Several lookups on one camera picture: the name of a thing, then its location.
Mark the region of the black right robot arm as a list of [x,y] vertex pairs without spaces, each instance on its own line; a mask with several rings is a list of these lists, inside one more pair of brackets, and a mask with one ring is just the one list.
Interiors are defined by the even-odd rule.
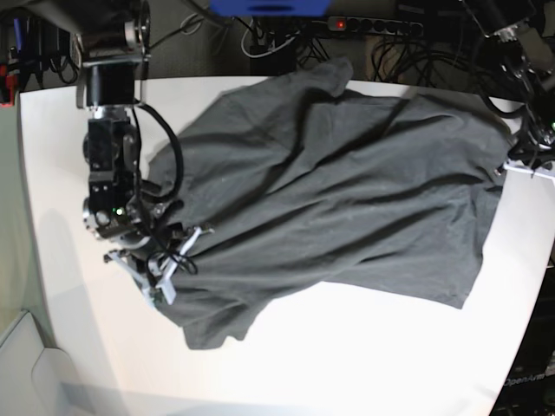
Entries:
[[[195,272],[187,254],[207,230],[196,225],[186,231],[170,221],[183,206],[178,193],[185,163],[176,134],[143,98],[151,56],[148,2],[24,1],[22,6],[76,38],[76,105],[91,113],[83,141],[89,166],[86,229],[118,244],[105,261],[126,270],[149,305],[173,304],[173,275]],[[169,139],[175,179],[167,190],[142,178],[137,110],[149,114]]]

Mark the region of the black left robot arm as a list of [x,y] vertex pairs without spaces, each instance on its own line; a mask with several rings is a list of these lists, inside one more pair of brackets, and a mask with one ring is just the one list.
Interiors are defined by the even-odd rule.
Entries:
[[482,90],[478,95],[498,117],[520,120],[502,168],[554,180],[554,51],[530,24],[532,1],[464,1],[481,35],[471,54],[471,76],[485,41],[493,40],[499,65],[516,84],[521,106],[504,111]]

